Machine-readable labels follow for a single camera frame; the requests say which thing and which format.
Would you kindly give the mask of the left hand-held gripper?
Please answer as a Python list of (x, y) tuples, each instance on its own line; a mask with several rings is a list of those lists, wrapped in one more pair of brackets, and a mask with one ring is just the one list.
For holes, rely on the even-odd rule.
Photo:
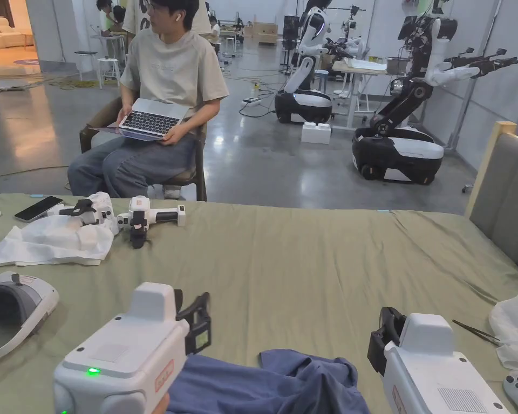
[(54, 371), (55, 413), (152, 413), (187, 355), (212, 342), (210, 294), (177, 313), (182, 292), (145, 282), (128, 311), (69, 352)]

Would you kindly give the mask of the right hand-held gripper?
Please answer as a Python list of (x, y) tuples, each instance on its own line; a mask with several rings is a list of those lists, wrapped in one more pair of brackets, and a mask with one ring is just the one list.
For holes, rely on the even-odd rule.
[(440, 315), (380, 310), (368, 360), (379, 372), (393, 413), (506, 413), (481, 374), (454, 349), (454, 333)]

